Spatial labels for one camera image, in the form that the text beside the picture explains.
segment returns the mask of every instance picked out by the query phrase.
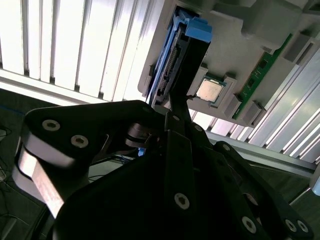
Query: cable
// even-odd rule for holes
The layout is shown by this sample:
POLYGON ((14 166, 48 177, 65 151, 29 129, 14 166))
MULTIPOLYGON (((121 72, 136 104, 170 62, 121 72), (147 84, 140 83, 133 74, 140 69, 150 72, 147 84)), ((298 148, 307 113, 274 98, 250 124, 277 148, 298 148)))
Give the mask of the cable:
POLYGON ((19 114, 19 115, 22 115, 22 116, 25 115, 23 112, 18 111, 18 110, 15 110, 15 109, 12 109, 12 108, 7 107, 7 106, 0 105, 0 108, 1 108, 1 109, 4 109, 4 110, 8 110, 8 111, 13 112, 13 113, 16 113, 16 114, 19 114))
POLYGON ((94 165, 97 165, 97 164, 102 164, 104 162, 107 162, 107 161, 111 161, 111 160, 119 160, 123 165, 128 163, 129 159, 125 159, 122 155, 113 155, 113 156, 108 156, 104 159, 101 159, 101 160, 98 160, 98 161, 95 161, 91 164, 91 166, 94 166, 94 165))
POLYGON ((8 217, 11 217, 11 218, 18 219, 18 220, 20 220, 22 223, 24 223, 25 225, 30 226, 28 223, 26 223, 26 222, 25 222, 24 220, 22 220, 20 217, 17 217, 17 216, 15 216, 15 215, 8 214, 8 213, 1 215, 1 216, 0 216, 0 219, 3 218, 3 217, 7 217, 7 216, 8 216, 8 217))

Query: cpu processor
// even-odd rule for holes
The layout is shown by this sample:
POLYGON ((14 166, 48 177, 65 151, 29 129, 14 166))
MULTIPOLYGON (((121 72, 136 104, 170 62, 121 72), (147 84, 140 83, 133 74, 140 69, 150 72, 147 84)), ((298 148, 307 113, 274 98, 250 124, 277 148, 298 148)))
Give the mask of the cpu processor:
POLYGON ((223 89, 224 84, 222 82, 203 78, 196 96, 204 101, 215 103, 223 89))

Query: floor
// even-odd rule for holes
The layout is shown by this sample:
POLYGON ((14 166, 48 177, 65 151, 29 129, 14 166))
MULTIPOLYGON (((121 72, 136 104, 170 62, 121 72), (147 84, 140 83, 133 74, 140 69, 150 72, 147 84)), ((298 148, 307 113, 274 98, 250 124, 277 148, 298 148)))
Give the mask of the floor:
MULTIPOLYGON (((35 108, 51 106, 50 103, 0 89, 0 126, 11 130, 11 134, 0 142, 0 166, 7 176, 10 176, 13 166, 23 115, 35 108)), ((288 202, 308 186, 307 179, 289 173, 256 170, 288 202)), ((10 177, 6 184, 0 182, 0 189, 0 233, 8 220, 3 215, 10 214, 17 218, 17 222, 6 240, 24 240, 44 204, 17 188, 10 177)), ((315 239, 320 239, 320 198, 309 191, 293 208, 311 225, 315 239)), ((41 239, 45 239, 49 227, 50 224, 43 230, 41 239)))

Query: green circuit board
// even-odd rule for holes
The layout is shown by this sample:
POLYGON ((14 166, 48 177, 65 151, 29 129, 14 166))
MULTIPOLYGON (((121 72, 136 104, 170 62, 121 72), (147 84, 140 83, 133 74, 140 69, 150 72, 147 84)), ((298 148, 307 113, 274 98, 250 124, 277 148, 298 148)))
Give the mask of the green circuit board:
POLYGON ((251 98, 252 94, 255 92, 259 84, 262 82, 264 77, 267 75, 283 49, 286 47, 288 42, 290 41, 292 34, 290 34, 286 40, 284 41, 283 45, 274 51, 271 55, 265 52, 258 64, 255 66, 254 70, 251 72, 250 77, 246 81, 244 87, 242 88, 241 92, 237 95, 239 100, 241 101, 240 106, 235 111, 233 115, 233 119, 237 119, 240 115, 241 111, 245 108, 247 102, 251 98))

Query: blue cable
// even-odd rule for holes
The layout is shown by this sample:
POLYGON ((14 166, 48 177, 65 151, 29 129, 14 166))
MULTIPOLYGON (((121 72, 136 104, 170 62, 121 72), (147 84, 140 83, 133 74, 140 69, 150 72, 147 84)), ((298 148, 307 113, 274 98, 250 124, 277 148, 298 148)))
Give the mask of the blue cable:
POLYGON ((25 114, 24 114, 23 112, 21 112, 21 111, 14 110, 14 109, 12 109, 12 108, 10 108, 10 107, 6 107, 6 106, 3 106, 3 105, 0 105, 0 108, 1 108, 1 109, 4 109, 4 110, 11 111, 11 112, 13 112, 13 113, 16 113, 16 114, 19 114, 19 115, 22 115, 22 116, 25 115, 25 114))

